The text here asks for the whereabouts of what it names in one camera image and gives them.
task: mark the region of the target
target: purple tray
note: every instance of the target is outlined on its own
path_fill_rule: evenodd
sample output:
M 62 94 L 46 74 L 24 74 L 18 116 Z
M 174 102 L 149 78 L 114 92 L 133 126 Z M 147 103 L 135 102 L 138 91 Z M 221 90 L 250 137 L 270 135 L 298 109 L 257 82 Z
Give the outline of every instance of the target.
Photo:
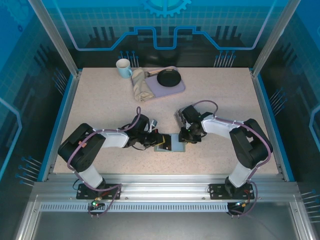
M 172 67 L 173 66 L 164 67 L 164 68 L 158 68 L 158 69 L 155 69 L 155 70 L 164 70 L 164 69 L 172 68 Z M 182 77 L 181 77 L 181 81 L 179 82 L 178 85 L 171 86 L 171 87 L 160 85 L 158 83 L 158 80 L 157 80 L 157 75 L 154 75 L 154 76 L 146 78 L 145 82 L 149 86 L 150 90 L 153 92 L 153 94 L 155 96 L 154 98 L 151 98 L 151 99 L 155 99 L 155 98 L 160 98 L 160 97 L 164 97 L 164 96 L 168 96 L 168 95 L 172 95 L 172 94 L 181 93 L 186 89 L 186 86 L 184 84 L 184 81 L 183 81 Z

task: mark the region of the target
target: cloth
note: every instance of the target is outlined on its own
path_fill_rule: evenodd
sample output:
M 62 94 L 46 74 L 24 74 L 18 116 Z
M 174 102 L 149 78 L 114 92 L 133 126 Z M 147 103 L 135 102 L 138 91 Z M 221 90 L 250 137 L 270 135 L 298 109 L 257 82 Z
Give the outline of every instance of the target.
M 145 72 L 141 67 L 133 71 L 132 74 L 132 85 L 134 99 L 138 102 L 145 102 L 149 99 L 153 99 L 155 95 L 150 90 L 149 86 L 145 81 Z

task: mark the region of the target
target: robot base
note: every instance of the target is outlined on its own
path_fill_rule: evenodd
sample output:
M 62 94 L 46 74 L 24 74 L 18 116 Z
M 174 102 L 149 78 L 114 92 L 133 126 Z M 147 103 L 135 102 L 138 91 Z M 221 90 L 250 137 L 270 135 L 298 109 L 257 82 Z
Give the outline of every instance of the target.
M 110 188 L 110 187 L 113 187 L 115 185 L 117 185 L 117 184 L 108 184 L 108 183 L 105 184 L 106 188 Z M 102 199 L 103 200 L 112 200 L 114 195 L 116 194 L 116 191 L 117 191 L 117 188 L 110 190 L 108 193 L 107 192 L 101 192 L 101 194 L 103 194 Z M 120 193 L 121 193 L 121 190 L 119 191 L 119 193 L 115 197 L 115 200 L 119 200 L 120 199 Z M 93 191 L 93 190 L 89 189 L 84 184 L 79 184 L 78 191 L 76 193 L 76 199 L 78 199 L 78 200 L 93 200 L 93 199 L 95 199 L 97 197 L 99 197 L 97 191 Z
M 237 188 L 237 191 L 231 197 L 225 188 L 225 184 L 209 184 L 208 192 L 211 200 L 250 200 L 255 199 L 255 194 L 251 184 L 244 184 Z

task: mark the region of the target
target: table surface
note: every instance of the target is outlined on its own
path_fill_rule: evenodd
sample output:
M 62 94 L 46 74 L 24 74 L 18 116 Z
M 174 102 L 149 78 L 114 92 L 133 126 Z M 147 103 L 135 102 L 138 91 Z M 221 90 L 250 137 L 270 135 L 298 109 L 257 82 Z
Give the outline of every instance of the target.
M 200 100 L 215 101 L 219 117 L 239 121 L 252 118 L 267 132 L 248 68 L 178 68 L 178 71 L 186 87 L 184 92 L 137 102 L 131 81 L 121 78 L 116 68 L 84 68 L 62 141 L 82 123 L 96 129 L 116 129 L 129 124 L 137 106 L 142 114 L 158 121 L 160 133 L 178 133 L 174 113 Z M 215 110 L 211 103 L 201 103 L 196 108 L 200 113 Z M 230 174 L 237 162 L 229 139 L 208 134 L 201 143 L 187 144 L 186 152 L 102 148 L 94 165 L 103 174 Z M 54 172 L 70 172 L 60 156 Z M 258 173 L 278 173 L 273 154 Z

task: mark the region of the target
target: white mug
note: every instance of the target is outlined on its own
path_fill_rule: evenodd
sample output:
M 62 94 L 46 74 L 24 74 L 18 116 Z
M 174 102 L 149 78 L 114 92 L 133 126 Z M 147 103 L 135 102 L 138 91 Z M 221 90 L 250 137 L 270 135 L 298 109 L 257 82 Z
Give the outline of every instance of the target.
M 116 68 L 118 69 L 119 74 L 124 79 L 128 79 L 132 76 L 132 70 L 130 66 L 130 61 L 126 58 L 119 59 L 116 61 Z

